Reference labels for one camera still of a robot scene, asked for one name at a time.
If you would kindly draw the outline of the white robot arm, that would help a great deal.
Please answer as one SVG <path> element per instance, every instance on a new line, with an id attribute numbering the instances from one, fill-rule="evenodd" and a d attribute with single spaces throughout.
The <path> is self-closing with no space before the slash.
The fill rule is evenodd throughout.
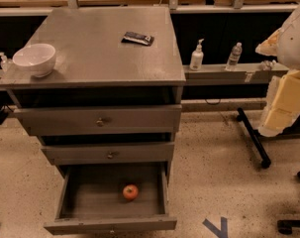
<path id="1" fill-rule="evenodd" d="M 274 137 L 290 127 L 300 114 L 300 4 L 255 51 L 276 56 L 289 69 L 282 77 L 271 79 L 258 126 L 261 136 Z"/>

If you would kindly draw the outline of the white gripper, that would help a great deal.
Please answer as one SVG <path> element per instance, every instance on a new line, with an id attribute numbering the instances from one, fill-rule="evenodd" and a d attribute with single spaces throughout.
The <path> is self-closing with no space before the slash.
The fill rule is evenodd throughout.
<path id="1" fill-rule="evenodd" d="M 255 48 L 257 54 L 277 56 L 280 30 L 274 31 Z M 258 132 L 274 137 L 290 127 L 300 114 L 300 70 L 290 70 L 282 77 L 274 76 L 268 86 L 266 105 L 262 111 Z"/>

